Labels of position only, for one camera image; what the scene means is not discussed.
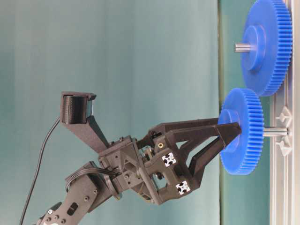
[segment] robotic arm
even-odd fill
[[[88,162],[66,178],[67,196],[37,225],[76,225],[87,212],[131,189],[145,201],[161,205],[198,189],[205,166],[240,133],[238,123],[218,125],[218,118],[162,123],[141,140],[131,136],[108,143],[92,115],[92,93],[62,92],[60,123],[97,154],[100,168]],[[186,161],[209,137],[216,139]],[[185,142],[179,148],[176,143]],[[165,179],[158,188],[154,176]]]

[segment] black cable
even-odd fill
[[[102,168],[97,168],[97,167],[92,167],[92,168],[85,168],[85,169],[81,169],[75,173],[73,173],[71,176],[69,176],[66,179],[66,191],[68,192],[69,190],[69,186],[72,183],[72,181],[76,180],[77,178],[79,178],[80,176],[86,175],[86,174],[106,174],[109,176],[114,176],[116,174],[118,174],[120,172],[119,169],[115,169],[112,171],[106,170],[106,169],[102,169]]]
[[[48,141],[48,139],[49,139],[52,131],[56,128],[56,126],[58,125],[59,122],[60,122],[60,118],[57,118],[57,120],[55,121],[55,123],[52,125],[51,129],[48,131],[48,133],[47,133],[47,135],[46,135],[46,137],[44,139],[44,142],[42,144],[42,148],[41,148],[41,150],[39,152],[39,156],[38,156],[38,162],[37,162],[36,172],[34,174],[34,178],[33,178],[33,181],[32,181],[32,184],[31,184],[31,187],[30,187],[27,199],[26,199],[26,203],[24,205],[24,209],[23,209],[23,212],[22,212],[22,215],[21,215],[20,225],[23,225],[25,213],[26,213],[26,210],[27,210],[27,207],[28,207],[31,195],[32,195],[32,191],[33,191],[33,188],[34,188],[34,186],[36,184],[36,181],[37,181],[37,178],[38,178],[38,173],[39,173],[39,169],[41,167],[41,162],[42,162],[42,157],[43,157],[45,145],[46,145],[46,143],[47,143],[47,141]]]

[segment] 3d printed part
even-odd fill
[[[290,13],[282,0],[257,0],[245,23],[241,68],[247,88],[259,96],[274,94],[285,79],[293,44]]]
[[[264,136],[285,136],[285,127],[264,128],[263,109],[258,96],[250,89],[235,88],[227,95],[218,123],[238,122],[241,134],[222,152],[224,168],[232,175],[248,175],[256,167]]]

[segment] gear teeth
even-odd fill
[[[248,114],[248,133],[247,136],[247,149],[245,156],[241,162],[238,171],[233,173],[234,175],[248,175],[250,174],[258,164],[262,148],[263,148],[263,133],[264,133],[264,121],[263,121],[263,108],[260,100],[254,91],[250,89],[240,89],[246,103],[246,110]]]
[[[261,96],[273,95],[280,88],[285,80],[293,49],[293,28],[290,12],[282,0],[270,1],[277,18],[278,48],[273,74]]]

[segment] metal bracket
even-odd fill
[[[270,225],[300,224],[300,1],[284,0],[292,15],[293,53],[285,82],[271,98],[270,125],[285,126],[270,140]]]

